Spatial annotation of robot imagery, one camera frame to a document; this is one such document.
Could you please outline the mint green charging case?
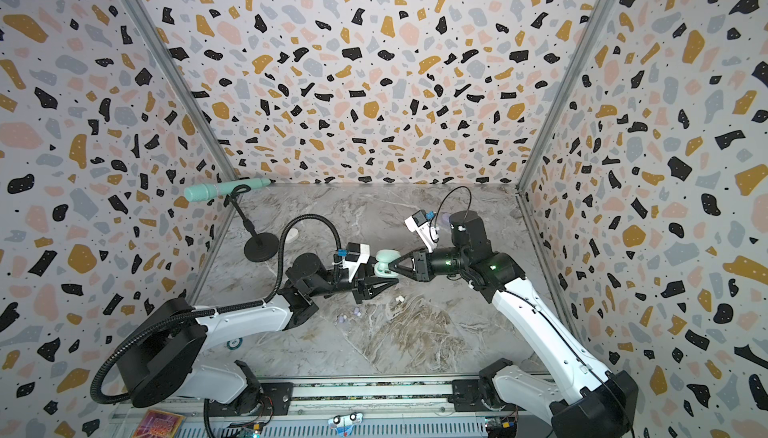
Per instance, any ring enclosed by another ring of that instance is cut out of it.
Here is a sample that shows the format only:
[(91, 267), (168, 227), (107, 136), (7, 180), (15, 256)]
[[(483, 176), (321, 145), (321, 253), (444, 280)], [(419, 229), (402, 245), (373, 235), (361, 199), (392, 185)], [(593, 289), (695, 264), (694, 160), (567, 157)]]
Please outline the mint green charging case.
[(389, 265), (398, 260), (401, 253), (396, 250), (382, 249), (376, 253), (374, 274), (379, 278), (397, 278), (398, 274), (389, 269)]

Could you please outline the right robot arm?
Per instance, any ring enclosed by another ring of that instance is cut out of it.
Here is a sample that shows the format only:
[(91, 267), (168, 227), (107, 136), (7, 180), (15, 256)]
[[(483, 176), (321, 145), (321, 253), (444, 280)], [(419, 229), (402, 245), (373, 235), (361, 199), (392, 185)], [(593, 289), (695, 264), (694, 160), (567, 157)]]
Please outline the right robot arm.
[(401, 255), (376, 255), (377, 270), (417, 282), (459, 277), (512, 323), (541, 360), (550, 377), (537, 378), (508, 360), (480, 374), (487, 406), (517, 405), (550, 424), (557, 437), (625, 437), (634, 434), (639, 388), (628, 372), (614, 373), (561, 323), (539, 296), (522, 268), (493, 249), (481, 217), (474, 211), (450, 216), (451, 244), (438, 245), (429, 218), (408, 218), (424, 248)]

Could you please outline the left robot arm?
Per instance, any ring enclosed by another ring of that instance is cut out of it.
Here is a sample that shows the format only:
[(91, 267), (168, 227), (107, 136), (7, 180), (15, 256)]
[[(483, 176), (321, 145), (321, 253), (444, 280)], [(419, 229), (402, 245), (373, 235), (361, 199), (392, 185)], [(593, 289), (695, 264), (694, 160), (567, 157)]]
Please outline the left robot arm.
[(201, 359), (201, 352), (249, 335), (297, 328), (317, 312), (317, 297), (349, 293), (356, 303), (370, 300), (397, 284), (389, 265), (400, 256), (394, 250), (375, 256), (342, 250), (327, 268), (317, 255), (304, 253), (287, 269), (285, 286), (257, 306), (217, 309), (192, 307), (182, 298), (166, 302), (120, 346), (116, 366), (127, 401), (136, 408), (169, 397), (229, 404), (256, 392), (256, 376), (246, 364), (216, 364)]

